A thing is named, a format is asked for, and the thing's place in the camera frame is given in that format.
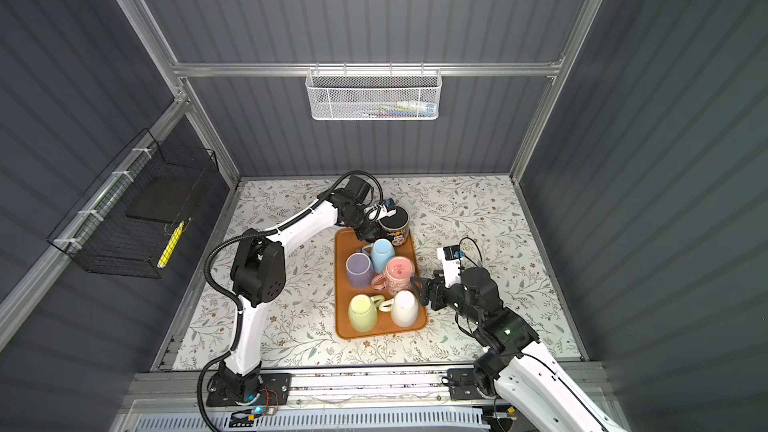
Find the black wire basket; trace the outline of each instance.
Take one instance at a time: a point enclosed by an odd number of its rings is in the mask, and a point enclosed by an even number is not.
[[[86,272],[160,278],[218,174],[209,149],[153,142],[89,210],[71,237],[59,224],[48,242]]]

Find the gray wall panel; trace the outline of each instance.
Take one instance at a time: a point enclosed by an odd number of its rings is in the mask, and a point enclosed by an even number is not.
[[[183,62],[527,62],[582,0],[146,1]]]
[[[312,119],[303,79],[190,81],[244,176],[508,172],[547,83],[446,78],[437,120],[334,122]]]
[[[2,299],[173,97],[114,0],[0,0],[0,23]],[[168,141],[201,146],[186,119]],[[64,270],[0,352],[0,429],[109,427],[154,360],[227,193],[218,178],[161,280]]]
[[[606,0],[522,180],[636,430],[764,428],[767,17]]]
[[[201,146],[186,119],[167,141]],[[151,366],[228,191],[218,177],[160,280],[64,270],[0,353],[1,428],[109,427],[134,374]],[[42,395],[44,417],[34,412]]]
[[[113,0],[0,0],[0,298],[172,96]]]

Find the yellow mug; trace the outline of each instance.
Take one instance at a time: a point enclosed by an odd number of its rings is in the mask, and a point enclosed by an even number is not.
[[[383,295],[369,297],[358,294],[350,301],[350,323],[358,332],[367,332],[379,321],[379,305],[384,302]]]

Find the floral tablecloth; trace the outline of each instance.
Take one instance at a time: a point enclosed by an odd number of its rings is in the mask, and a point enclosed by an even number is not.
[[[509,177],[379,181],[384,195],[394,198],[411,214],[411,234],[421,274],[431,275],[432,270],[440,268],[437,247],[456,244],[465,235],[473,237],[504,303],[530,323],[555,357],[579,356]],[[226,236],[241,234],[248,227],[282,222],[332,183],[331,179],[248,182]],[[458,330],[449,308],[428,311],[427,327],[421,331],[355,340],[337,336],[333,239],[338,231],[322,231],[288,257],[286,286],[272,303],[264,331],[264,367],[451,362],[474,360],[482,352],[476,341]],[[465,241],[462,249],[478,260],[470,241]],[[229,271],[235,250],[235,246],[227,248],[213,266],[213,276],[225,287],[231,286]],[[229,345],[234,311],[232,301],[206,284],[174,369],[200,369],[223,353]]]

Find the black cable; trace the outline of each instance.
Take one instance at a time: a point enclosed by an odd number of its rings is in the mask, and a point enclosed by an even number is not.
[[[365,176],[365,177],[368,177],[368,178],[370,178],[371,180],[373,180],[373,183],[375,183],[375,184],[376,184],[376,187],[379,189],[379,205],[383,204],[383,203],[384,203],[384,191],[382,190],[382,185],[379,183],[379,181],[378,181],[378,180],[376,180],[376,177],[374,177],[374,176],[370,175],[368,172],[366,172],[366,171],[364,171],[364,170],[350,170],[349,172],[347,172],[347,173],[346,173],[346,174],[344,174],[343,176],[339,177],[339,178],[338,178],[338,179],[337,179],[337,180],[336,180],[336,181],[333,183],[333,185],[332,185],[331,187],[329,187],[329,188],[328,188],[328,189],[327,189],[325,192],[323,192],[323,193],[322,193],[322,194],[321,194],[321,195],[318,197],[318,201],[317,201],[317,203],[315,204],[315,206],[314,206],[314,207],[312,207],[312,209],[315,209],[315,208],[317,208],[317,207],[318,207],[318,206],[319,206],[319,205],[322,203],[322,201],[324,201],[325,199],[327,199],[327,198],[328,198],[328,196],[330,196],[330,195],[331,195],[331,193],[332,193],[334,190],[336,190],[336,187],[338,187],[338,186],[339,186],[339,184],[341,183],[341,181],[342,181],[342,180],[344,180],[345,178],[347,178],[347,177],[349,177],[349,176],[358,176],[358,175],[359,175],[359,176]]]
[[[466,335],[468,335],[468,336],[469,336],[469,337],[471,337],[471,338],[475,338],[475,336],[474,336],[474,335],[470,334],[468,331],[466,331],[466,330],[464,329],[464,327],[462,327],[461,325],[459,325],[459,323],[458,323],[458,311],[456,311],[456,316],[454,316],[454,320],[456,321],[456,327],[458,327],[458,330],[460,330],[460,331],[464,332]]]
[[[465,258],[465,259],[467,259],[468,261],[470,261],[470,262],[472,263],[472,265],[474,265],[475,267],[477,267],[477,266],[478,266],[477,264],[475,264],[475,261],[473,261],[472,259],[470,259],[470,258],[469,258],[469,257],[467,257],[466,255],[465,255],[463,258]]]
[[[293,224],[296,224],[299,220],[301,220],[305,216],[309,215],[312,212],[312,210],[319,207],[320,204],[322,204],[331,195],[331,193],[336,189],[336,187],[338,187],[338,185],[341,183],[342,180],[344,180],[349,176],[358,175],[358,174],[361,176],[369,177],[371,180],[374,181],[374,183],[376,184],[376,187],[379,189],[379,205],[383,204],[384,192],[382,190],[381,184],[379,183],[378,180],[376,180],[376,177],[362,170],[351,170],[346,174],[344,174],[343,176],[339,177],[330,188],[325,190],[318,197],[317,202],[312,204],[312,206],[304,209],[304,211],[298,216],[295,216],[294,218],[292,218],[291,220],[283,224],[281,228],[288,228]],[[200,410],[200,416],[203,418],[203,422],[205,422],[206,426],[209,429],[211,429],[212,432],[220,432],[220,431],[218,428],[216,428],[214,423],[210,421],[210,418],[208,418],[208,414],[205,411],[205,406],[203,403],[203,380],[205,379],[205,373],[208,371],[209,368],[211,368],[214,364],[217,364],[218,362],[225,360],[227,357],[232,355],[232,352],[234,352],[235,349],[237,348],[237,344],[240,341],[240,333],[243,328],[243,304],[240,302],[240,300],[237,298],[237,296],[233,292],[228,291],[227,289],[222,287],[220,284],[218,284],[214,280],[213,275],[211,275],[210,273],[211,267],[213,266],[214,259],[216,258],[216,256],[219,254],[219,252],[224,250],[226,247],[229,247],[230,245],[235,244],[236,242],[247,240],[249,238],[264,238],[269,235],[274,235],[274,234],[277,234],[279,231],[280,230],[278,228],[272,228],[269,230],[252,232],[250,234],[243,234],[243,235],[237,235],[235,237],[230,237],[224,242],[222,242],[221,244],[214,247],[214,249],[210,251],[210,254],[208,254],[208,257],[206,257],[205,262],[203,264],[203,276],[205,277],[205,281],[208,283],[208,285],[210,285],[211,288],[216,292],[219,292],[220,294],[222,294],[223,296],[227,297],[232,302],[234,302],[235,306],[237,307],[234,339],[232,340],[232,345],[230,346],[230,350],[228,350],[224,354],[208,362],[200,371],[200,376],[197,378],[197,408]]]
[[[480,264],[482,264],[482,252],[480,252],[480,247],[479,247],[479,246],[478,246],[478,244],[475,242],[475,239],[474,239],[474,238],[472,238],[472,237],[467,237],[467,236],[464,236],[464,237],[462,237],[462,240],[458,241],[458,248],[459,248],[459,249],[461,249],[461,247],[462,247],[462,242],[464,242],[465,240],[471,240],[471,241],[472,241],[472,243],[473,243],[473,244],[475,244],[475,248],[478,250],[478,255],[480,256]]]
[[[496,419],[496,424],[498,424],[498,428],[500,429],[501,432],[504,432],[504,427],[502,427],[502,422],[498,419],[498,416],[496,415],[496,413],[497,413],[496,412],[496,400],[498,400],[498,396],[493,398],[493,411],[492,412],[493,412],[494,418]],[[514,420],[512,420],[512,423],[510,424],[509,428],[507,429],[507,432],[512,430],[513,427],[514,427]]]
[[[566,388],[566,389],[568,389],[568,392],[571,392],[571,395],[573,395],[573,396],[574,396],[574,398],[575,398],[576,400],[578,400],[578,402],[581,404],[581,407],[585,408],[585,409],[586,409],[586,411],[587,411],[587,412],[589,412],[589,414],[592,416],[592,418],[594,419],[594,421],[595,421],[595,422],[597,422],[597,423],[598,423],[598,425],[600,426],[600,429],[601,429],[603,432],[608,432],[608,429],[607,429],[607,428],[606,428],[606,427],[603,425],[603,423],[602,423],[602,422],[600,422],[600,419],[599,419],[599,418],[597,418],[597,416],[595,416],[595,415],[592,413],[592,409],[590,409],[589,407],[587,407],[587,405],[586,405],[584,402],[582,402],[582,401],[581,401],[581,398],[580,398],[579,396],[577,396],[575,392],[573,392],[573,391],[572,391],[572,389],[571,389],[571,388],[568,386],[568,384],[566,384],[566,383],[565,383],[565,381],[564,381],[564,380],[563,380],[563,379],[562,379],[562,378],[561,378],[561,377],[560,377],[560,376],[559,376],[559,375],[558,375],[558,374],[557,374],[557,373],[556,373],[554,370],[552,370],[552,369],[551,369],[551,368],[550,368],[548,365],[546,365],[546,364],[543,362],[543,360],[541,360],[540,358],[538,358],[538,357],[535,357],[535,356],[533,356],[533,355],[530,355],[530,354],[526,354],[525,352],[515,352],[515,353],[513,354],[513,356],[515,356],[515,357],[517,357],[518,355],[524,355],[525,357],[530,357],[530,358],[532,358],[533,360],[536,360],[537,362],[539,362],[541,365],[543,365],[543,366],[544,366],[544,367],[545,367],[547,370],[549,370],[549,372],[550,372],[550,373],[551,373],[553,376],[557,377],[557,378],[558,378],[558,380],[560,380],[560,383],[561,383],[563,386],[565,386],[565,388]]]
[[[197,409],[200,411],[200,416],[203,418],[203,422],[205,422],[206,426],[211,429],[212,432],[221,431],[214,425],[213,422],[210,421],[208,413],[205,411],[205,402],[203,402],[203,380],[205,379],[205,373],[208,371],[208,369],[211,368],[211,366],[221,362],[222,360],[225,360],[230,355],[232,355],[232,352],[227,350],[219,357],[212,359],[210,362],[203,366],[203,369],[200,371],[200,375],[197,377]]]

